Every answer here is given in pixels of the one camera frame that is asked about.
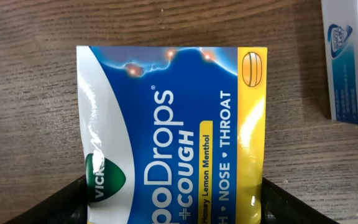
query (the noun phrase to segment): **green vicks logo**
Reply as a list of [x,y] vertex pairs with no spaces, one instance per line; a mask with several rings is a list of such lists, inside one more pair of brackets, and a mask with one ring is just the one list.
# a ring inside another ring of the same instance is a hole
[[86,163],[86,184],[89,202],[100,202],[117,193],[124,186],[126,178],[115,163],[104,158],[99,171],[93,172],[93,154],[88,154]]

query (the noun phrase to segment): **yellow stripe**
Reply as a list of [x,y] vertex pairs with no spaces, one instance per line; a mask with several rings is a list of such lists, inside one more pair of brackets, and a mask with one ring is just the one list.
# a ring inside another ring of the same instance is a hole
[[[249,65],[246,62],[248,57],[254,59],[254,64]],[[255,73],[248,69],[248,66],[255,69]],[[256,224],[260,223],[261,219],[260,185],[265,146],[266,70],[266,48],[238,48],[238,71],[243,74],[238,75],[236,223]],[[244,79],[247,77],[251,77],[252,83]]]
[[200,175],[198,184],[198,223],[211,223],[213,122],[200,124]]

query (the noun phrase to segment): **medicine packet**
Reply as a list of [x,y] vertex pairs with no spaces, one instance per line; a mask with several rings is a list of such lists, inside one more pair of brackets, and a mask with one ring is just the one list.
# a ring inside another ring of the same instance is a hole
[[267,49],[77,47],[88,221],[260,223]]

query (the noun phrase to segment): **wooden table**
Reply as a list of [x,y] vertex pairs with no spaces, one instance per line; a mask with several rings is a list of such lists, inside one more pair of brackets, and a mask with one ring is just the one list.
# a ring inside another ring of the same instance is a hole
[[0,0],[0,223],[85,171],[76,45],[267,46],[264,176],[358,223],[358,126],[329,120],[319,0]]

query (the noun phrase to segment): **blue logo on box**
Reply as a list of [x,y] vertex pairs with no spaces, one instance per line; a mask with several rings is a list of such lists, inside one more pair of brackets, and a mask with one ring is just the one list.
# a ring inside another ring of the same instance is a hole
[[347,40],[352,34],[353,28],[346,26],[343,29],[341,26],[331,24],[328,28],[328,42],[331,43],[331,55],[336,58],[343,49],[346,48]]

